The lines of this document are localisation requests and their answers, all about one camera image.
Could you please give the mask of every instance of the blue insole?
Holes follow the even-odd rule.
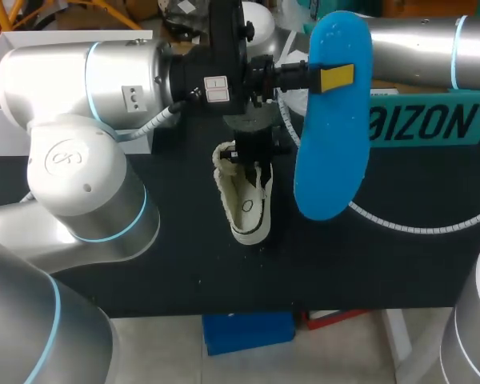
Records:
[[[357,193],[370,155],[371,35],[350,12],[333,12],[314,28],[310,66],[354,64],[354,83],[323,94],[309,93],[294,195],[301,213],[327,220]]]

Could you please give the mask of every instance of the green sign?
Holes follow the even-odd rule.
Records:
[[[372,147],[456,146],[480,141],[480,92],[373,96]]]

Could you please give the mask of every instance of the black knob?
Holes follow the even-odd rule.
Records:
[[[245,26],[238,28],[238,35],[240,38],[246,38],[248,42],[252,42],[254,38],[254,25],[252,22],[247,22]]]

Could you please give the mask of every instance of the blue box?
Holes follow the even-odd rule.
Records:
[[[294,319],[289,312],[205,314],[202,328],[209,356],[289,342],[295,336]]]

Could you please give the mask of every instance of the robot logo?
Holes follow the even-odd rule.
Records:
[[[86,163],[89,150],[77,139],[64,140],[55,144],[45,157],[45,168],[53,176],[69,176]]]

